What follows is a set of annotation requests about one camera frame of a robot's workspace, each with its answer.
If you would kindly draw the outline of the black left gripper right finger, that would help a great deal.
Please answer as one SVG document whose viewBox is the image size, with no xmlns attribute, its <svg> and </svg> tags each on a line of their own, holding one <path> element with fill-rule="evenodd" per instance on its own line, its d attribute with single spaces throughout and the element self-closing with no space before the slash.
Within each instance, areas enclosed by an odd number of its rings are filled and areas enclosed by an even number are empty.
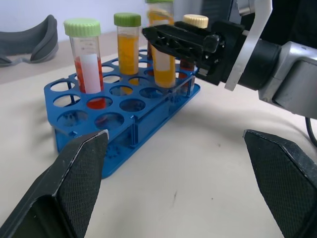
<svg viewBox="0 0 317 238">
<path fill-rule="evenodd" d="M 317 164 L 294 142 L 247 129 L 258 188 L 284 238 L 317 238 Z"/>
</svg>

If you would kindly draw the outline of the yellow test tube green cap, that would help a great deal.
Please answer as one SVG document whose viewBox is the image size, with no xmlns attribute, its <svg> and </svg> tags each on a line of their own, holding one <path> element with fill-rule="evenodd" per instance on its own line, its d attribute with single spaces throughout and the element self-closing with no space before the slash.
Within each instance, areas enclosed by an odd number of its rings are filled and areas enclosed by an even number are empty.
<svg viewBox="0 0 317 238">
<path fill-rule="evenodd" d="M 119 71 L 123 75 L 135 75 L 139 71 L 141 16 L 128 12 L 115 13 L 114 24 L 117 27 Z"/>
<path fill-rule="evenodd" d="M 174 0 L 145 0 L 150 26 L 174 24 Z M 175 86 L 175 57 L 158 51 L 151 46 L 154 78 L 157 86 L 171 88 Z"/>
</svg>

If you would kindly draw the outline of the brown test tube cream cap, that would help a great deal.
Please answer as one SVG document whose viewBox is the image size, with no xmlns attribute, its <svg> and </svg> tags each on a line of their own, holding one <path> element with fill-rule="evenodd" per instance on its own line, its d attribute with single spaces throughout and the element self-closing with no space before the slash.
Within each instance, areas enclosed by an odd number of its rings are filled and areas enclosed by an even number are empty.
<svg viewBox="0 0 317 238">
<path fill-rule="evenodd" d="M 198 28 L 207 29 L 209 18 L 203 15 L 186 14 L 183 16 L 183 22 L 196 26 Z M 180 68 L 186 71 L 193 71 L 195 66 L 193 63 L 187 62 L 186 60 L 182 59 L 180 61 Z"/>
</svg>

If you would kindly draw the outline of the red test tube green cap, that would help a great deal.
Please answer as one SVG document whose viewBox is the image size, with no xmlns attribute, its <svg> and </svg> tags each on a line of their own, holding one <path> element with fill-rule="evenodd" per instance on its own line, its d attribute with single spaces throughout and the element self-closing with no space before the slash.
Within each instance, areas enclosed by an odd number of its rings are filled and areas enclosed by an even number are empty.
<svg viewBox="0 0 317 238">
<path fill-rule="evenodd" d="M 104 83 L 99 46 L 100 22 L 92 18 L 72 18 L 65 20 L 63 25 L 70 39 L 80 92 L 102 92 Z"/>
</svg>

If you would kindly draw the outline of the grey padded headset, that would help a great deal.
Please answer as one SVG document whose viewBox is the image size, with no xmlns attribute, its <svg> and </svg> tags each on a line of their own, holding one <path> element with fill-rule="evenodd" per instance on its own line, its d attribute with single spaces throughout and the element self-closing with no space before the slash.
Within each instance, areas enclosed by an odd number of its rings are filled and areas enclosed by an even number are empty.
<svg viewBox="0 0 317 238">
<path fill-rule="evenodd" d="M 25 31 L 0 32 L 0 67 L 46 62 L 57 51 L 57 20 L 53 15 Z"/>
</svg>

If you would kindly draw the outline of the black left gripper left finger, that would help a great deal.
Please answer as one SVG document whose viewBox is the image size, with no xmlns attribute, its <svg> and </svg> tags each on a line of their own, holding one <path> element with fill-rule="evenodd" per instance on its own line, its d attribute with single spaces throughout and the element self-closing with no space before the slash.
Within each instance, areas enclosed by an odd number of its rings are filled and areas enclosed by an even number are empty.
<svg viewBox="0 0 317 238">
<path fill-rule="evenodd" d="M 106 129 L 68 142 L 0 227 L 0 238 L 84 238 L 107 145 Z"/>
</svg>

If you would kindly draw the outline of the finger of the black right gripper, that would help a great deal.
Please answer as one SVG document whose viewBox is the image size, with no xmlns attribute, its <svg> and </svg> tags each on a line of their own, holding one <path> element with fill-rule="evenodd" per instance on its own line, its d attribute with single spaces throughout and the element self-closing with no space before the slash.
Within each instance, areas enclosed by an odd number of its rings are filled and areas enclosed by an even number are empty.
<svg viewBox="0 0 317 238">
<path fill-rule="evenodd" d="M 199 36 L 169 24 L 144 28 L 142 34 L 158 51 L 195 65 L 208 65 L 221 45 L 221 37 L 215 33 Z"/>
<path fill-rule="evenodd" d="M 208 29 L 199 28 L 197 26 L 191 25 L 189 23 L 185 23 L 183 21 L 177 21 L 175 22 L 174 26 L 179 27 L 181 29 L 184 29 L 190 33 L 199 35 L 199 36 L 208 36 L 212 35 L 212 32 Z"/>
</svg>

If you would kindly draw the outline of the blue test tube rack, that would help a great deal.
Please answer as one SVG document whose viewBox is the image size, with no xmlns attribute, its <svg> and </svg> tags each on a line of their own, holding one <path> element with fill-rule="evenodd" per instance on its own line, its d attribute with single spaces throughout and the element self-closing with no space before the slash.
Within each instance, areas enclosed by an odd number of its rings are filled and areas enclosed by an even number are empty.
<svg viewBox="0 0 317 238">
<path fill-rule="evenodd" d="M 186 71 L 176 86 L 160 88 L 147 51 L 139 51 L 139 72 L 123 75 L 116 58 L 105 61 L 104 89 L 83 94 L 76 74 L 48 83 L 44 88 L 48 121 L 55 130 L 56 147 L 62 151 L 72 139 L 106 129 L 109 133 L 102 177 L 111 176 L 153 134 L 171 119 L 200 90 L 193 84 L 194 72 Z"/>
</svg>

